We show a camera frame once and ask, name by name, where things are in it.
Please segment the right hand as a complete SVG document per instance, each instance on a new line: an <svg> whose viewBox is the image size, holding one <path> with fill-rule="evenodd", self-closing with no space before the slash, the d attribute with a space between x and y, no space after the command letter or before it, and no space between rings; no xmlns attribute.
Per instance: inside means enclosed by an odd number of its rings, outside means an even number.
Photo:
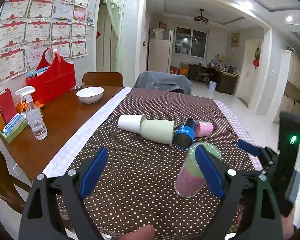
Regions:
<svg viewBox="0 0 300 240"><path fill-rule="evenodd" d="M284 215L281 215L281 224L282 224L282 231L283 231L283 239L284 240L296 239L297 230L296 230L296 227L293 224L294 212L295 212L295 208L293 208L291 210L290 214L287 217L285 217Z"/></svg>

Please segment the left hand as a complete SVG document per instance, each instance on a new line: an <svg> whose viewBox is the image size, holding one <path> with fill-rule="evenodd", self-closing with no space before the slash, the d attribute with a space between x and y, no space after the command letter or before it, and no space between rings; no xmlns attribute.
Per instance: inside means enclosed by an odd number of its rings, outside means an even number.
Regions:
<svg viewBox="0 0 300 240"><path fill-rule="evenodd" d="M148 224L131 233L121 236L119 240L152 240L154 236L155 229L151 224Z"/></svg>

